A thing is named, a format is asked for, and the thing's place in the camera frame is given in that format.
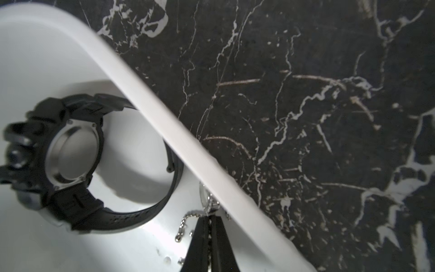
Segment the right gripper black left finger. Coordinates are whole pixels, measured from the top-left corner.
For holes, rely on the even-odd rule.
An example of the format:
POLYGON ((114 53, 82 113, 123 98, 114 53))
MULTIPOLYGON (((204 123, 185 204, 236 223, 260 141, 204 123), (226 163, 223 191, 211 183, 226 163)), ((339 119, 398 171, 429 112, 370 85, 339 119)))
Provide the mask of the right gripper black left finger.
POLYGON ((200 217, 180 272, 207 272, 209 246, 208 217, 200 217))

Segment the black rubber sports watch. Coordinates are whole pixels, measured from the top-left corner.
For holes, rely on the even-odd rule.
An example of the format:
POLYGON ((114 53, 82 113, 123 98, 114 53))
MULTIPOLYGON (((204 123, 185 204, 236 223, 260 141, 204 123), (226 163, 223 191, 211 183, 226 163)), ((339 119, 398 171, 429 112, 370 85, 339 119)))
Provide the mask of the black rubber sports watch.
POLYGON ((149 222, 165 208, 182 178, 184 164, 171 148, 166 149, 171 186, 151 207, 118 213, 88 189, 104 149, 104 116, 131 107, 128 99, 109 94, 41 101, 25 121, 4 129, 9 145, 1 183, 11 186, 25 208, 44 211, 75 232, 120 232, 149 222))

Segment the silver chain watch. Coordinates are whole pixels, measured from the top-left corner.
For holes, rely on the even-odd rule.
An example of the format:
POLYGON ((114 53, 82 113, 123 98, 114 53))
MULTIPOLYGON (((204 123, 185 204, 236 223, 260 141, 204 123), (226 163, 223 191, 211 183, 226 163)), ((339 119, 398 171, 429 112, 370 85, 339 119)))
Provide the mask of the silver chain watch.
POLYGON ((175 235, 174 240, 177 243, 181 242, 182 238, 185 236, 186 221, 189 218, 196 218, 198 221, 198 219, 200 217, 207 216, 208 222, 209 222, 208 272, 211 272, 211 264, 210 264, 210 259, 211 259, 210 216, 212 216, 212 215, 218 216, 217 212, 220 210, 220 202, 215 198, 215 196, 203 184, 199 185, 199 196, 200 196, 203 211, 200 213, 191 211, 191 212, 188 212, 187 214, 185 214, 180 222, 179 230, 177 231, 177 234, 175 235))

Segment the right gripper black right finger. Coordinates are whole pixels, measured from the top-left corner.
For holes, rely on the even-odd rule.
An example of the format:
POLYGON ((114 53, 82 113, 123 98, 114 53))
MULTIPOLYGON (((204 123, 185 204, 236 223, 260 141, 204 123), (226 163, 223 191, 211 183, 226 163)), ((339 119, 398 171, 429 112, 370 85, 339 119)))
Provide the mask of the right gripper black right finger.
POLYGON ((222 218, 210 216, 211 271, 240 272, 222 218))

